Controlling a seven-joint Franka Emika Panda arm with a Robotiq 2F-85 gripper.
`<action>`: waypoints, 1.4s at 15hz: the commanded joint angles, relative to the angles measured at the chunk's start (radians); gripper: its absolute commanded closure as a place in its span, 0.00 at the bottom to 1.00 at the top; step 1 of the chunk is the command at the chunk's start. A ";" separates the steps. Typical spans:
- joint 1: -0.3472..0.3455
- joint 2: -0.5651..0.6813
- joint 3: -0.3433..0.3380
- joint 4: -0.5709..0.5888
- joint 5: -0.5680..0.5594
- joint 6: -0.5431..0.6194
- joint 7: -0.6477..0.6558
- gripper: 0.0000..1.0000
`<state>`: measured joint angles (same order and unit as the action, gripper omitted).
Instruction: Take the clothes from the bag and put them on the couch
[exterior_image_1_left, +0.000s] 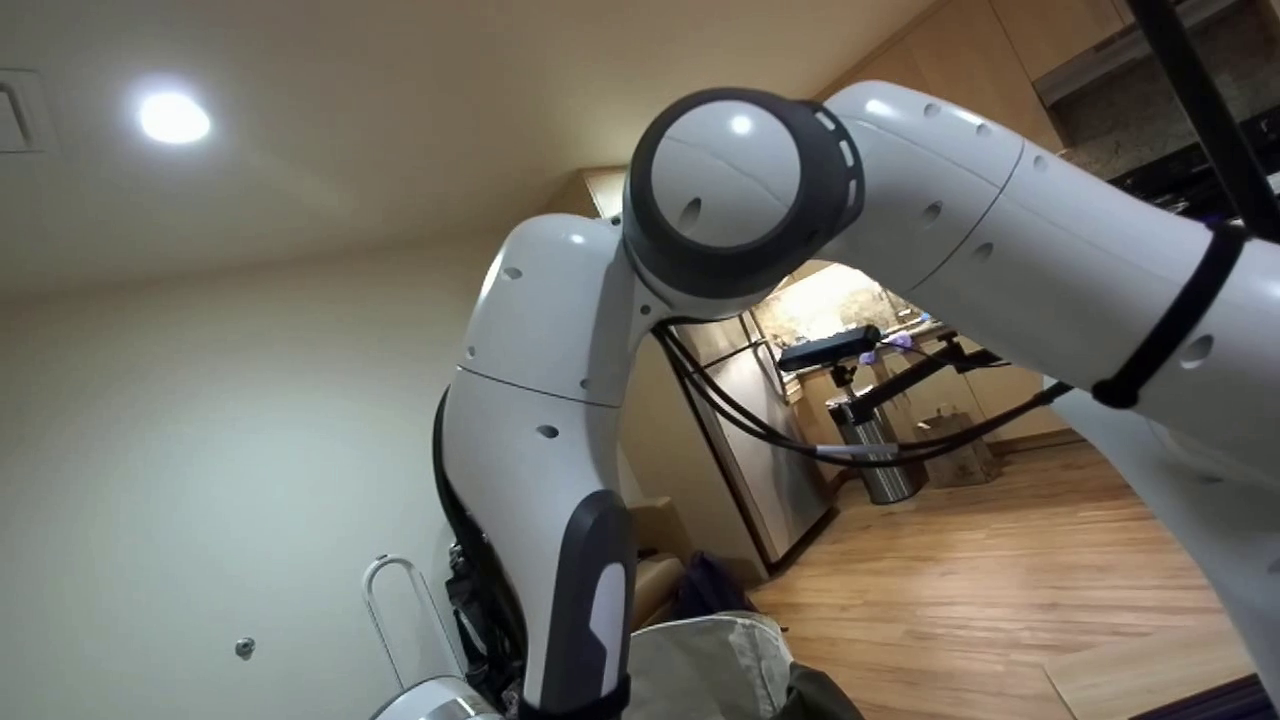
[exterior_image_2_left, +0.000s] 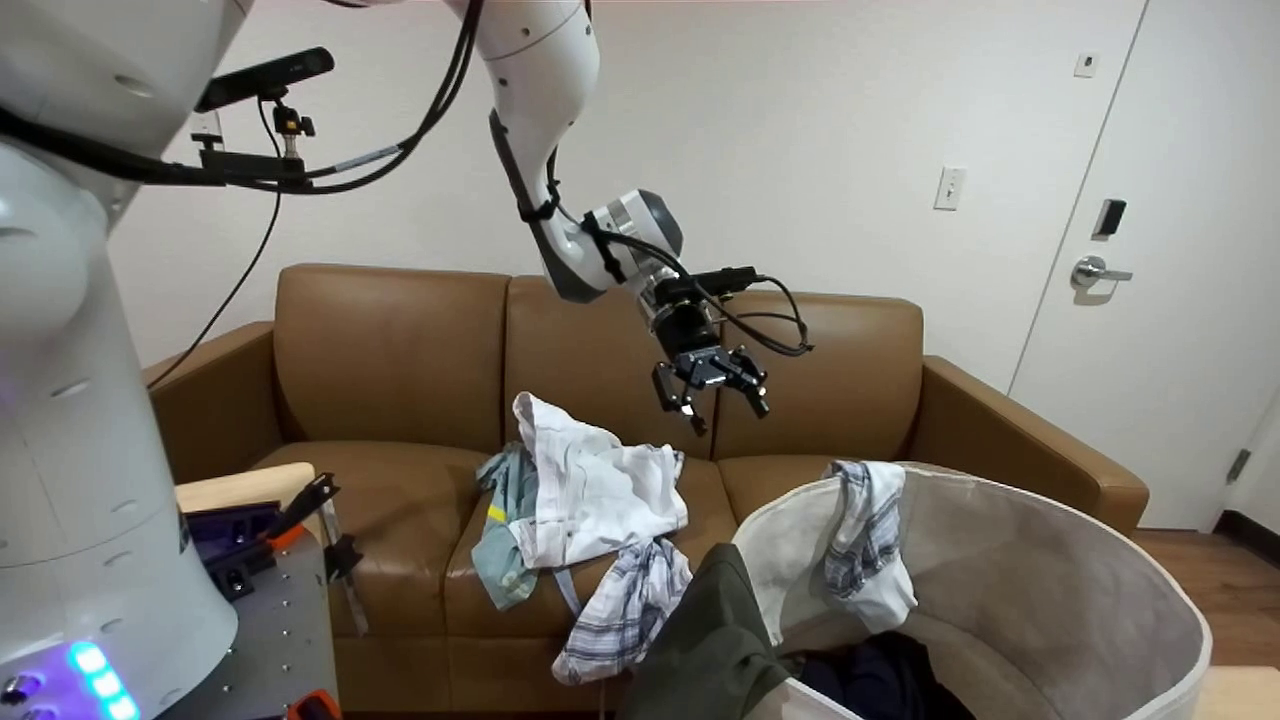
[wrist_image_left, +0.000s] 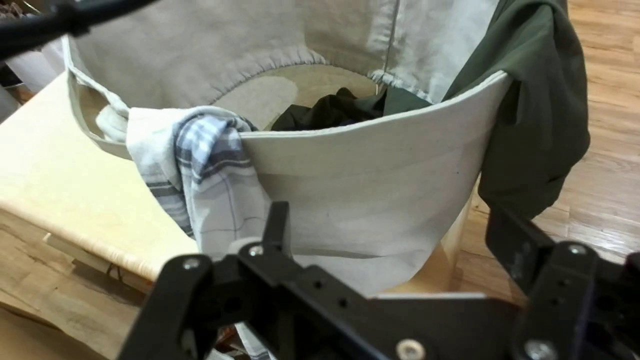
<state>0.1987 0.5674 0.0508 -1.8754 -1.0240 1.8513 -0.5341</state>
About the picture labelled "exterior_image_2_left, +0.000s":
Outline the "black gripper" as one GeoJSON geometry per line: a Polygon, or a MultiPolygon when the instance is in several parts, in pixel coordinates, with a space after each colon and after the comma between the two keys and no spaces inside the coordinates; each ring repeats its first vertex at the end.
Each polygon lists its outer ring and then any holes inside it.
{"type": "Polygon", "coordinates": [[[690,423],[697,436],[706,432],[690,389],[734,389],[756,416],[769,411],[769,377],[748,351],[729,347],[724,333],[713,323],[713,303],[729,293],[745,293],[752,270],[697,270],[655,278],[642,297],[652,333],[664,361],[652,367],[655,398],[664,411],[690,423]]]}

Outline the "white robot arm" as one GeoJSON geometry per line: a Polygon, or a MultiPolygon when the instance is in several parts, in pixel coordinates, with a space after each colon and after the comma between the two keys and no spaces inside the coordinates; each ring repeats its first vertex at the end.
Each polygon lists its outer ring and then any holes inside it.
{"type": "MultiPolygon", "coordinates": [[[[487,117],[515,212],[564,298],[658,286],[678,224],[655,191],[558,217],[551,154],[601,74],[592,0],[443,0],[460,16],[449,81],[471,47],[497,88],[487,117]]],[[[108,235],[139,183],[332,197],[391,173],[449,111],[317,183],[299,158],[159,158],[192,111],[332,66],[326,52],[215,74],[236,0],[0,3],[0,480],[3,679],[13,711],[151,720],[192,697],[236,639],[236,606],[183,540],[159,423],[129,334],[108,235]]]]}

